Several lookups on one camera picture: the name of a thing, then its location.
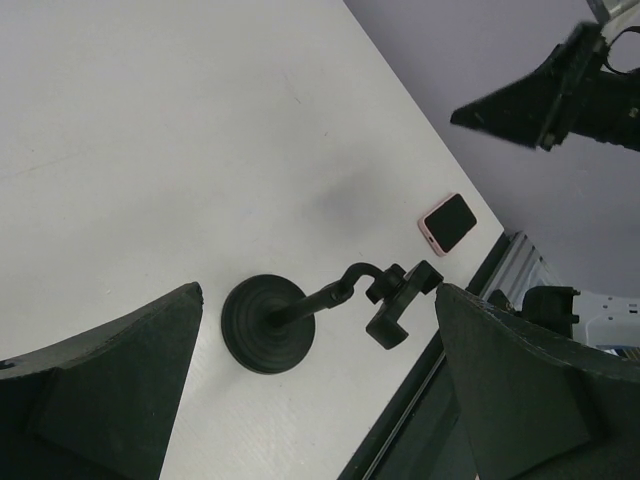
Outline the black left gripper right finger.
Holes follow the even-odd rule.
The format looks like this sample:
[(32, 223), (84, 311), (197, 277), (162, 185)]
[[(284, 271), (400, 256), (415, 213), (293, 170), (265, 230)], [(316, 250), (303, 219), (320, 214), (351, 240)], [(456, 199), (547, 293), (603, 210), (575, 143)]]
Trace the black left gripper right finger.
[(638, 363), (452, 284), (435, 310), (480, 478), (638, 478)]

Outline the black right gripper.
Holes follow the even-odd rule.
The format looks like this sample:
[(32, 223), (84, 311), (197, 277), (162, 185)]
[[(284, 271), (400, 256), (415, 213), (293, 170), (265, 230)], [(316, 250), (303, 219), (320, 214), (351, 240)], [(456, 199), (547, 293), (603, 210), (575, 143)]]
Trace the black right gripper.
[(570, 134), (639, 150), (639, 70), (609, 62), (595, 23), (581, 22), (533, 72), (456, 109), (450, 123), (546, 151)]

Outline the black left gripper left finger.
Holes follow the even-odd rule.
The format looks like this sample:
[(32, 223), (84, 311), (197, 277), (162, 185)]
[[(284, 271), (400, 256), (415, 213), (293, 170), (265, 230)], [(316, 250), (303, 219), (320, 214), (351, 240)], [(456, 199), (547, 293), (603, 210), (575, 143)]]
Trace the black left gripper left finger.
[(1, 362), (4, 479), (157, 479), (203, 315), (185, 284)]

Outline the phone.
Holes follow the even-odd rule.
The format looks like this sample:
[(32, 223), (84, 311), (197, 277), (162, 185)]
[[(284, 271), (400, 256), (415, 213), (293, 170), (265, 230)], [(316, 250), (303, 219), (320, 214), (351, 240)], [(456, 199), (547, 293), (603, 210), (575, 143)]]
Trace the phone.
[(417, 225), (432, 250), (444, 257), (477, 225), (477, 218), (463, 196), (455, 193), (421, 217)]

